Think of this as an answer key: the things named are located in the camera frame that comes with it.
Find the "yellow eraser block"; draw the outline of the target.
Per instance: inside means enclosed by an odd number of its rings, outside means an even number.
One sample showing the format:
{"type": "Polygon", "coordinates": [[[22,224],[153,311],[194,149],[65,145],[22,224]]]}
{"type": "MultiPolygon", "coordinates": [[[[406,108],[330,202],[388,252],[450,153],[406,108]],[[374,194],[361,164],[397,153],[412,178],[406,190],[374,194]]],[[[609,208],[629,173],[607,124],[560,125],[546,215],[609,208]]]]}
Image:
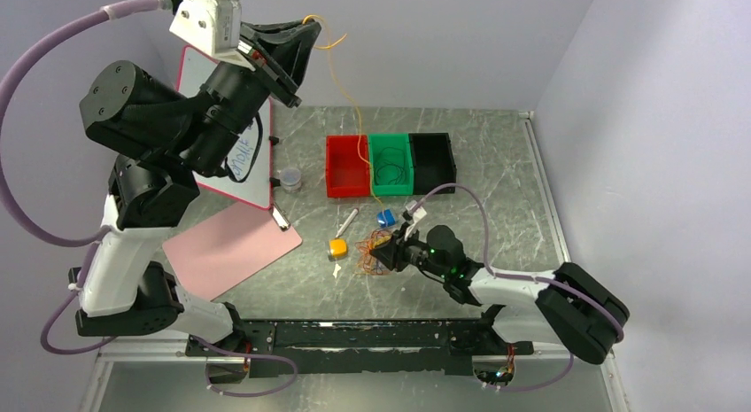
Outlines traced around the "yellow eraser block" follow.
{"type": "Polygon", "coordinates": [[[348,254],[348,246],[342,238],[333,238],[328,242],[327,255],[329,260],[343,259],[348,254]]]}

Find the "black plastic bin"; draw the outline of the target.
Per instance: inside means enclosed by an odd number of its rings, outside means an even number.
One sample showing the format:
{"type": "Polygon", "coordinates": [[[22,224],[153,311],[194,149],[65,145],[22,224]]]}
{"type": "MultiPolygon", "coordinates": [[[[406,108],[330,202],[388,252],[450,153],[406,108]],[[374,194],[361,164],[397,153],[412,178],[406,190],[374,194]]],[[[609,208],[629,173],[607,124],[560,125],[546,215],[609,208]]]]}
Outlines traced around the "black plastic bin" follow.
{"type": "Polygon", "coordinates": [[[457,182],[457,167],[448,133],[410,133],[414,195],[428,194],[440,185],[457,182]]]}

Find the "red plastic bin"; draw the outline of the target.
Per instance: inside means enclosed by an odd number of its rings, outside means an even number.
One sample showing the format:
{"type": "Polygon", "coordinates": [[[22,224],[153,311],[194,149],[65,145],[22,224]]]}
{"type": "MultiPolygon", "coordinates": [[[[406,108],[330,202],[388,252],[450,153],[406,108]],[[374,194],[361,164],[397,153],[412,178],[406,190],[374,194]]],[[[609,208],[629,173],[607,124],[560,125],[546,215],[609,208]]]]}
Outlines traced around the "red plastic bin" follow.
{"type": "Polygon", "coordinates": [[[360,198],[371,194],[367,157],[368,138],[364,135],[326,137],[325,181],[328,198],[360,198]]]}

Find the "green plastic bin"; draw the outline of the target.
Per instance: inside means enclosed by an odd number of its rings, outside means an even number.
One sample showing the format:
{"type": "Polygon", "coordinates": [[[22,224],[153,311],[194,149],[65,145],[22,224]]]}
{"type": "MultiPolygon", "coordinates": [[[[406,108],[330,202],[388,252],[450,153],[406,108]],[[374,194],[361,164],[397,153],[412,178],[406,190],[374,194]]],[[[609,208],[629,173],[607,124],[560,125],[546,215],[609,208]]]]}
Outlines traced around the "green plastic bin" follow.
{"type": "Polygon", "coordinates": [[[407,133],[368,135],[368,151],[377,197],[413,194],[414,170],[407,133]]]}

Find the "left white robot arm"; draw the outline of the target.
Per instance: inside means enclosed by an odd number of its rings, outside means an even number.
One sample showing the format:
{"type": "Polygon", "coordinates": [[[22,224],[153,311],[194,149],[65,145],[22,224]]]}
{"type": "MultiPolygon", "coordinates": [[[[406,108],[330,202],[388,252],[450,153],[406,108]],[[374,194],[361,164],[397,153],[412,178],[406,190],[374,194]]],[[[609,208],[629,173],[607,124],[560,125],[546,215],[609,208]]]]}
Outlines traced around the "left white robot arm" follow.
{"type": "Polygon", "coordinates": [[[116,152],[94,254],[70,277],[81,286],[76,314],[84,337],[178,330],[221,354],[249,332],[229,303],[200,299],[153,257],[190,203],[196,176],[224,177],[240,135],[269,98],[299,105],[298,88],[321,32],[313,18],[239,28],[245,66],[221,61],[192,97],[119,60],[80,102],[87,137],[116,152]]]}

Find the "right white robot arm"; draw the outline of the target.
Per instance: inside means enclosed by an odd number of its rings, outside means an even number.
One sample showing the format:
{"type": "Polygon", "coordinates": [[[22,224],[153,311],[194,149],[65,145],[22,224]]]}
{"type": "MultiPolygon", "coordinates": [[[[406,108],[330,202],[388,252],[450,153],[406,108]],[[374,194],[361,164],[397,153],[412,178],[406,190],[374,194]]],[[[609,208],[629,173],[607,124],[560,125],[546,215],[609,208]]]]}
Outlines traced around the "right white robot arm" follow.
{"type": "Polygon", "coordinates": [[[540,342],[601,364],[622,340],[630,317],[628,307],[576,263],[541,272],[486,268],[465,254],[445,225],[424,240],[402,227],[369,254],[390,271],[413,266],[433,276],[460,304],[487,306],[492,320],[479,328],[477,339],[490,354],[511,343],[540,342]]]}

